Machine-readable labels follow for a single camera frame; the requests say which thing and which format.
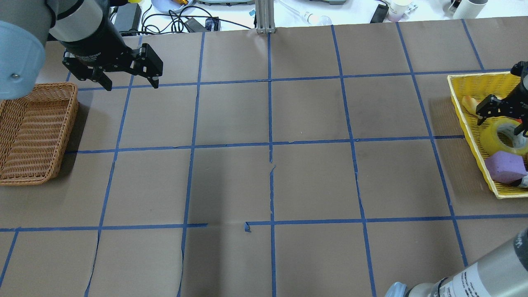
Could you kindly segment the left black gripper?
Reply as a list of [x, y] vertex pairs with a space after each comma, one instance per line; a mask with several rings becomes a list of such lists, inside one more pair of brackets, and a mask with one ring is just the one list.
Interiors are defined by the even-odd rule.
[[128, 47], [102, 8], [62, 8], [61, 45], [63, 65], [79, 81], [98, 83], [110, 92], [113, 82], [106, 73], [124, 72], [142, 76], [154, 89], [160, 86], [160, 56], [148, 43]]

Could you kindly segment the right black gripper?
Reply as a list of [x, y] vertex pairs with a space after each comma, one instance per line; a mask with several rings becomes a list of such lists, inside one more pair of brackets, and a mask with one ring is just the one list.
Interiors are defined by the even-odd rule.
[[[494, 94], [489, 94], [476, 106], [478, 117], [477, 126], [481, 126], [490, 117], [505, 116], [515, 120], [527, 120], [528, 115], [528, 90], [527, 73], [528, 63], [517, 62], [511, 69], [510, 74], [517, 76], [520, 81], [513, 90], [502, 100]], [[514, 128], [514, 135], [528, 137], [527, 124], [519, 124]]]

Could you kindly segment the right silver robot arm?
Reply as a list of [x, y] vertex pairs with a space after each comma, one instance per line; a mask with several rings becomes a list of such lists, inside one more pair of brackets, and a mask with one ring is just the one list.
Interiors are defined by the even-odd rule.
[[[527, 197], [527, 62], [509, 72], [449, 75], [460, 126], [497, 198]], [[396, 282], [387, 297], [526, 297], [527, 229], [460, 272], [408, 288]]]

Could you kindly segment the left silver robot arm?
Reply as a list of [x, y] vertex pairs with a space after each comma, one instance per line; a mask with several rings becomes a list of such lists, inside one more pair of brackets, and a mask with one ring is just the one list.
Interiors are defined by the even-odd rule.
[[132, 49], [108, 12], [96, 0], [2, 0], [0, 3], [0, 95], [28, 95], [45, 64], [53, 36], [64, 46], [62, 64], [79, 81], [98, 83], [108, 92], [108, 73], [147, 79], [157, 89], [163, 62], [147, 43]]

